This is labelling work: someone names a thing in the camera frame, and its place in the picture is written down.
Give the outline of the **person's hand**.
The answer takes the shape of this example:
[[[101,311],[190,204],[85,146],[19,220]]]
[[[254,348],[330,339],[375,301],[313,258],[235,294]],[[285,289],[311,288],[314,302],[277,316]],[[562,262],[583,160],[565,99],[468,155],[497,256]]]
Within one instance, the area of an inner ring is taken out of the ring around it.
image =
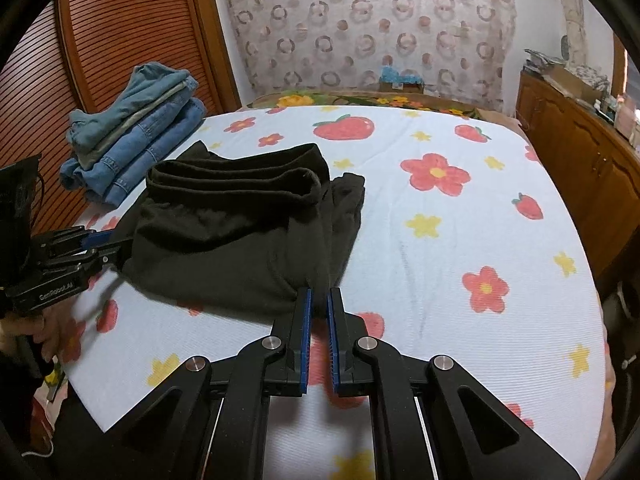
[[[29,336],[41,344],[41,356],[47,362],[58,356],[63,345],[64,325],[70,317],[70,304],[60,302],[45,308],[31,318],[19,318],[13,313],[1,319],[1,352],[14,354],[18,336]]]

